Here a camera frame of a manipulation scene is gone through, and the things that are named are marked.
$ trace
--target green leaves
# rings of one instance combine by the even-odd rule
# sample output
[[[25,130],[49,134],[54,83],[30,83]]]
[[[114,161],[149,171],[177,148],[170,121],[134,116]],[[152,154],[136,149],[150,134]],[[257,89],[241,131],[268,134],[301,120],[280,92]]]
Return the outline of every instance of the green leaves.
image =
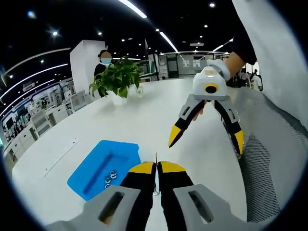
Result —
[[[122,87],[120,90],[119,90],[119,95],[124,97],[124,98],[127,98],[127,87]]]
[[[104,72],[94,77],[93,83],[89,85],[89,94],[90,89],[92,89],[93,96],[97,90],[103,95],[106,95],[106,90],[111,90],[126,98],[128,95],[127,88],[131,84],[139,87],[141,72],[142,70],[137,66],[137,63],[128,60],[127,57],[122,57],[114,65],[109,65]]]
[[[138,88],[139,88],[139,85],[140,85],[140,82],[139,82],[139,81],[136,82],[135,85],[136,85],[136,88],[138,89]]]

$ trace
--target gray gripper housing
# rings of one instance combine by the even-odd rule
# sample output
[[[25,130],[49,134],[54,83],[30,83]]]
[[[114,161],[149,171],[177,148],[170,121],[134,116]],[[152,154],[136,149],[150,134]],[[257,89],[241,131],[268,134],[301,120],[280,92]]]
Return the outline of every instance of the gray gripper housing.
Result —
[[[57,221],[46,228],[49,231],[124,231],[139,192],[113,185],[85,203],[83,212],[74,219]],[[245,222],[235,217],[229,204],[202,184],[176,188],[174,192],[182,208],[187,231],[256,231],[262,230],[266,224]],[[99,218],[119,197],[121,200],[110,225],[102,223]]]
[[[222,99],[218,99],[217,97],[210,97],[210,96],[202,96],[199,97],[199,99],[196,99],[194,95],[189,95],[186,103],[181,108],[181,111],[179,113],[179,118],[182,118],[184,120],[187,120],[188,115],[192,112],[192,110],[200,103],[202,100],[215,100],[218,101],[221,106],[225,109],[227,112],[231,123],[238,122],[239,121],[239,115],[237,113],[237,110],[234,108],[230,96],[225,96]]]

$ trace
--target white table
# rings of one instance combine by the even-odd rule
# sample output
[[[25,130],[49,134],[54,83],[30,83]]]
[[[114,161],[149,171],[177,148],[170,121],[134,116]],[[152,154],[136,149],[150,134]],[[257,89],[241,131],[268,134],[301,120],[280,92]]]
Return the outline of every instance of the white table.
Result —
[[[171,128],[191,93],[192,80],[141,85],[142,97],[131,91],[128,103],[118,107],[107,98],[96,100],[51,128],[24,153],[13,169],[13,181],[26,205],[43,224],[79,215],[85,201],[66,182],[99,141],[111,140],[138,144],[141,161],[154,161],[157,152],[158,160],[180,164],[194,184],[204,184],[229,202],[235,216],[246,220],[240,167],[213,105],[208,103],[203,115],[169,149]],[[66,151],[45,176],[44,169]],[[160,196],[154,197],[146,230],[167,230]]]

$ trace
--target black ceiling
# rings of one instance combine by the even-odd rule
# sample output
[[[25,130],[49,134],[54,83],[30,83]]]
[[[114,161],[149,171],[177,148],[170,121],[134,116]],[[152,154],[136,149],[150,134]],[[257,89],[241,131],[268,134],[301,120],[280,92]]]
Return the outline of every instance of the black ceiling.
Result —
[[[170,38],[179,51],[193,50],[190,43],[198,41],[205,44],[199,50],[211,51],[231,39],[239,24],[231,0],[177,1],[172,4],[165,0],[131,2],[148,17],[142,19],[117,0],[7,1],[6,10],[0,16],[0,20],[5,22],[1,25],[2,73],[33,55],[74,48],[83,39],[105,41],[108,50],[112,54],[116,52],[114,57],[129,53],[131,58],[143,58],[144,39],[153,52],[172,52],[169,44],[155,31],[157,28]],[[211,2],[216,4],[215,8],[209,7]],[[28,11],[33,11],[36,19],[29,18]],[[58,32],[56,37],[52,36],[53,31]],[[220,51],[230,49],[230,46],[225,46]],[[0,86],[0,95],[25,77],[56,65],[69,64],[69,53],[61,51],[43,55],[18,66],[4,77],[6,86]],[[70,66],[50,70],[31,79],[43,83],[54,78],[56,73],[61,74],[58,78],[70,77]],[[21,88],[22,84],[5,95],[2,102],[15,100]]]

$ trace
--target black shirt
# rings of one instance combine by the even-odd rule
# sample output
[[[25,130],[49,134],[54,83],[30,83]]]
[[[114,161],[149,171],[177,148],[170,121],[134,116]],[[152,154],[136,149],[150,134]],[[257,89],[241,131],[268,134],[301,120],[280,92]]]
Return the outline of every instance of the black shirt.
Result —
[[[104,72],[106,69],[107,69],[107,67],[105,65],[97,64],[96,67],[95,67],[94,76]]]
[[[103,73],[105,70],[107,69],[107,67],[103,64],[97,64],[94,70],[94,76],[96,76],[97,74]],[[104,95],[101,93],[101,90],[98,89],[98,93],[101,97],[104,97]]]
[[[257,61],[255,50],[243,24],[240,25],[235,34],[232,46],[233,52],[240,56],[244,62],[249,63],[250,65],[255,64]]]

